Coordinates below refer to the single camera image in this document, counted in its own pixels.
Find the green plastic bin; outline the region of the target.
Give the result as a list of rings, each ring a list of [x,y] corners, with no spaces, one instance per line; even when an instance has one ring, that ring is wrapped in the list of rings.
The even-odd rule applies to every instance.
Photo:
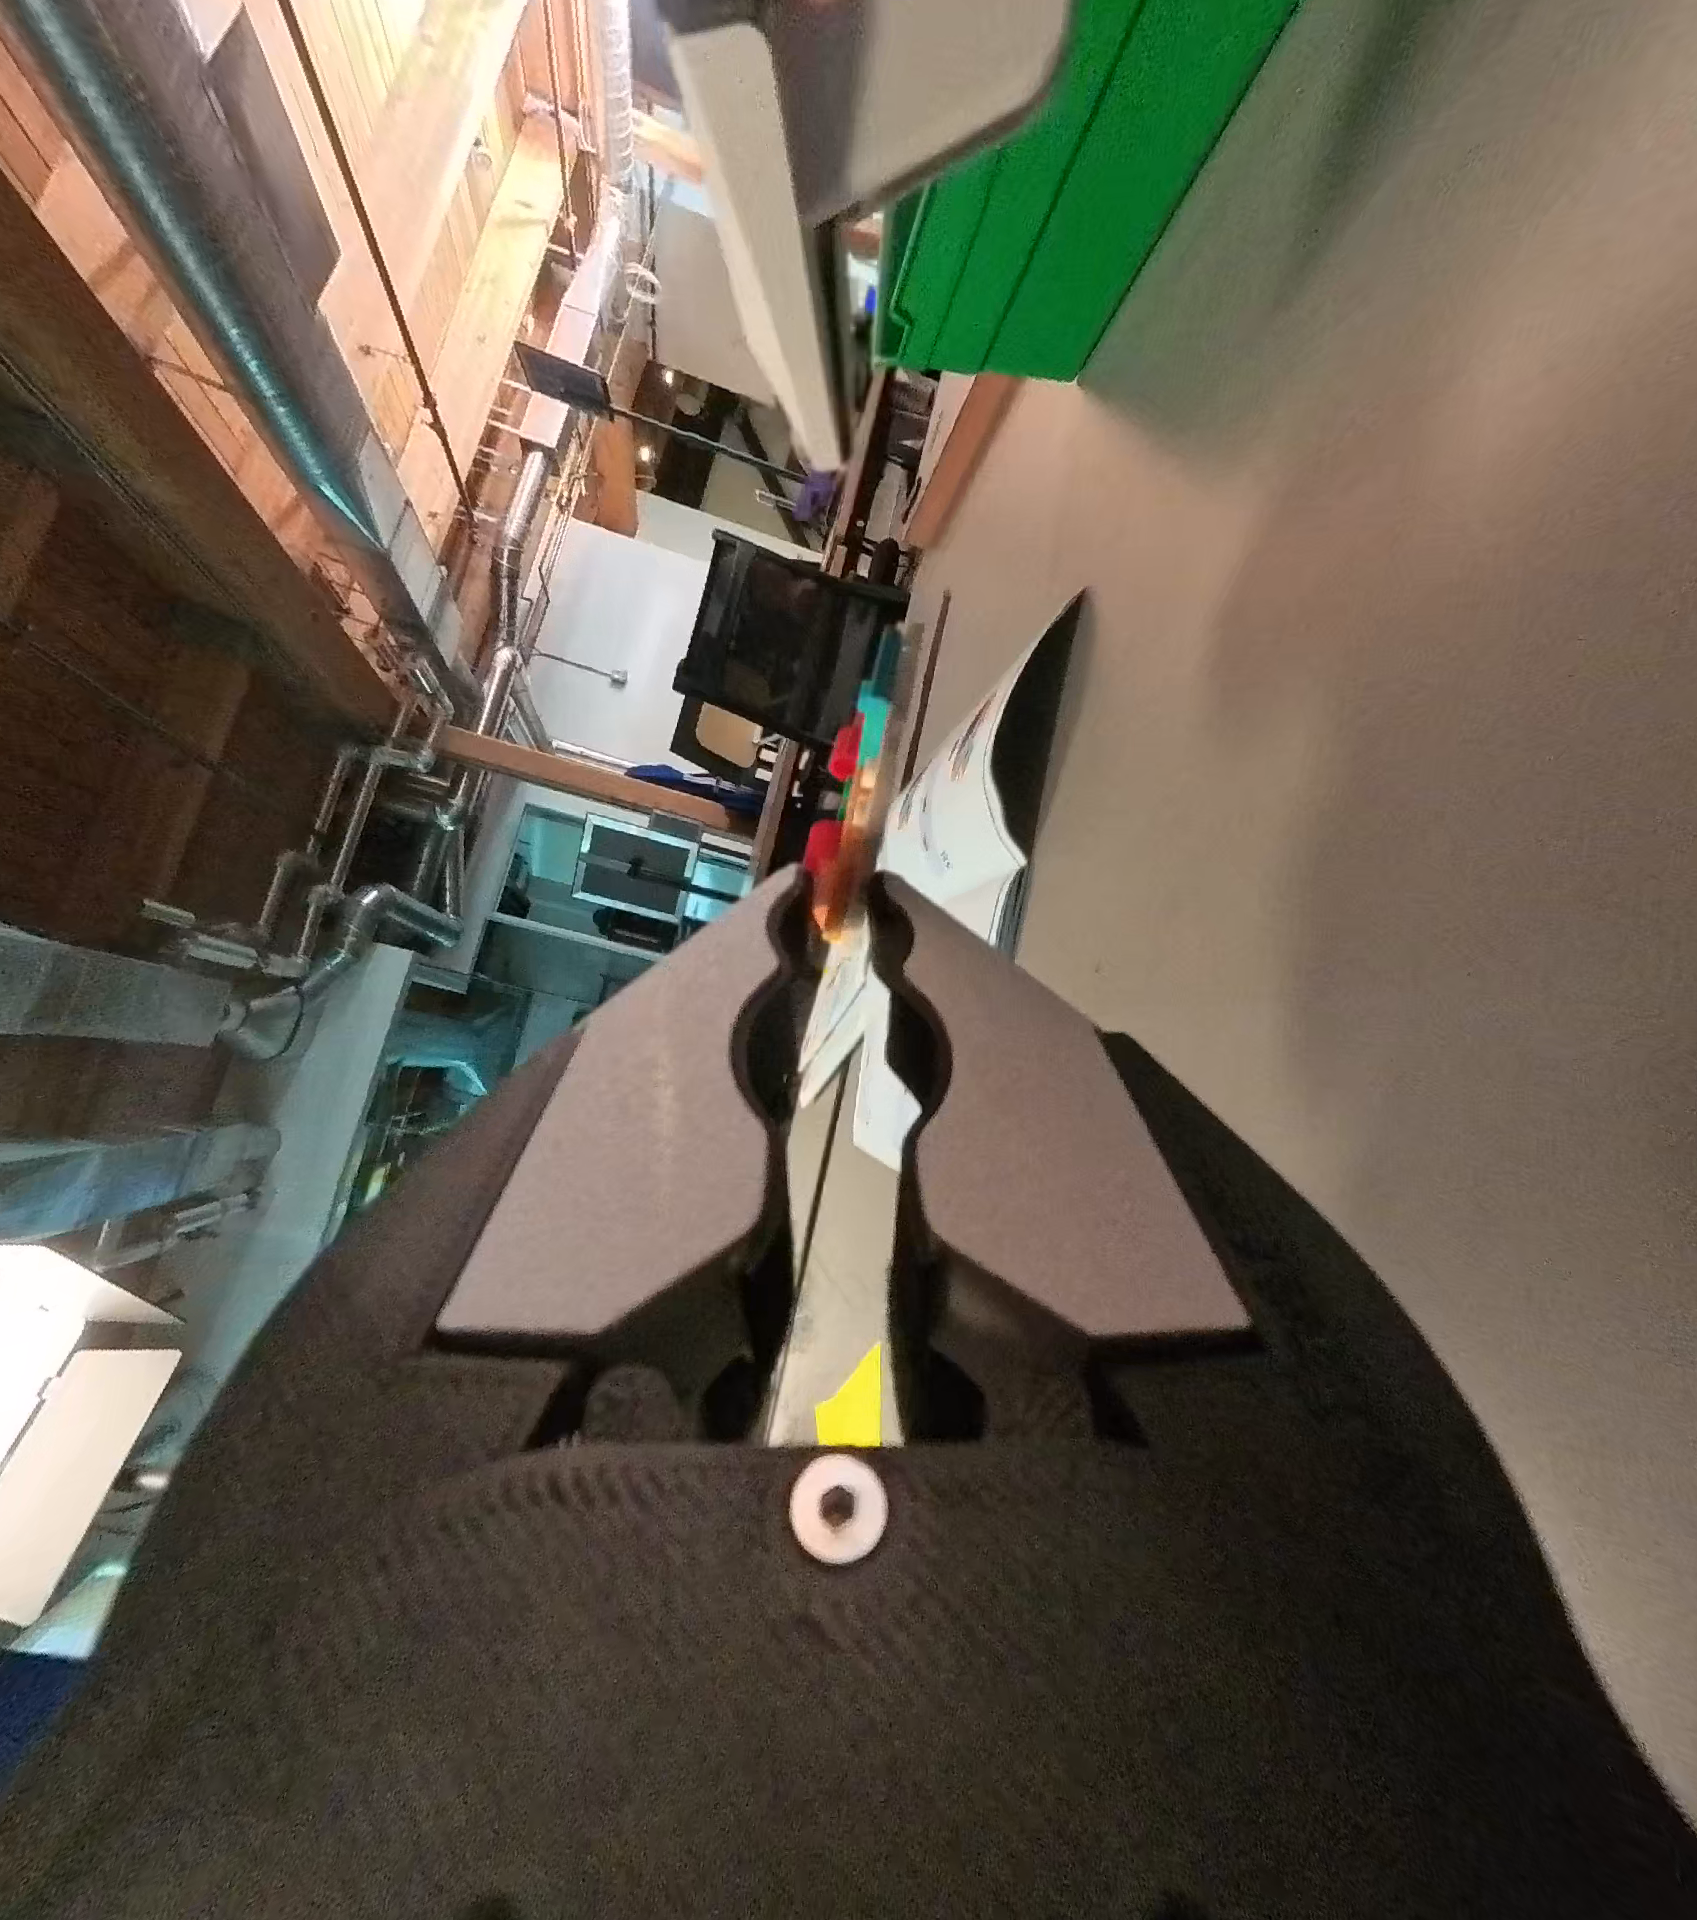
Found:
[[[1077,4],[1028,122],[886,209],[873,357],[1074,382],[1296,7]]]

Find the open lego instruction booklet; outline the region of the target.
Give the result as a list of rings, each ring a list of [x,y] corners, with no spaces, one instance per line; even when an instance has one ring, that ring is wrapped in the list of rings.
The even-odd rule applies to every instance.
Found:
[[[874,870],[914,887],[956,924],[1015,955],[1058,710],[1089,596],[1079,590],[888,801]],[[853,1139],[902,1165],[921,1104],[886,1063],[890,996],[873,971],[858,914],[825,936],[827,962],[803,1040],[800,1104],[853,1051],[861,1073]]]

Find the yellow paper sheet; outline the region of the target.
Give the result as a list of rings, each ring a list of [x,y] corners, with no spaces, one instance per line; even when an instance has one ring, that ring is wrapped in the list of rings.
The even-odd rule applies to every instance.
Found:
[[[878,1450],[884,1444],[884,1348],[876,1340],[847,1377],[813,1405],[814,1444],[833,1451]]]

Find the black plastic crate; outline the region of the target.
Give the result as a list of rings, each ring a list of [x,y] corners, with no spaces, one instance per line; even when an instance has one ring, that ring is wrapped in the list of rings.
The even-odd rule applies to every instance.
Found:
[[[763,731],[827,747],[857,710],[909,590],[837,577],[807,558],[716,531],[673,690]]]

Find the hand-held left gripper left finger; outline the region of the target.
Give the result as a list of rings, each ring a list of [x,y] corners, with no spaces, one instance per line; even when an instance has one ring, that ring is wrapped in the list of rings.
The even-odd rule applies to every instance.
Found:
[[[784,868],[580,1027],[441,1337],[784,1337],[810,878]]]

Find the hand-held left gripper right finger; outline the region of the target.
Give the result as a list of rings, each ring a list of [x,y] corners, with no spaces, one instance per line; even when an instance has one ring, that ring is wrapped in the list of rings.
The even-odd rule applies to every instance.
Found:
[[[1090,1020],[912,884],[867,895],[884,1065],[925,1254],[956,1325],[1234,1337],[1248,1312]]]

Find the red and orange small objects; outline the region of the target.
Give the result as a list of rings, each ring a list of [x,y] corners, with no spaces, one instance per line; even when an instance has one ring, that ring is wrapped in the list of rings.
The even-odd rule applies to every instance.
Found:
[[[814,936],[839,944],[861,918],[895,786],[895,750],[909,691],[916,632],[886,626],[857,687],[849,721],[825,765],[825,792],[803,846]]]

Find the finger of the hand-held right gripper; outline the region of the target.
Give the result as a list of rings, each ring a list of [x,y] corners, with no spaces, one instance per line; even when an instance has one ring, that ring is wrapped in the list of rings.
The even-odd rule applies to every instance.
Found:
[[[1018,128],[1074,25],[1067,2],[670,2],[668,62],[711,197],[819,228]]]

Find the white box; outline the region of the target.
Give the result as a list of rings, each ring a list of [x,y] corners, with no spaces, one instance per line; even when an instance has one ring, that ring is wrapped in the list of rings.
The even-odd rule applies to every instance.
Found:
[[[0,1244],[0,1624],[48,1610],[179,1361],[163,1308]]]

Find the silver ventilation duct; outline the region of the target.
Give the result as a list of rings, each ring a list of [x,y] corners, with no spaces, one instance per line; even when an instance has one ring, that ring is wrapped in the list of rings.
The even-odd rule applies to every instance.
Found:
[[[5,2],[0,35],[296,491],[337,540],[386,559],[359,395],[322,343],[181,7]]]

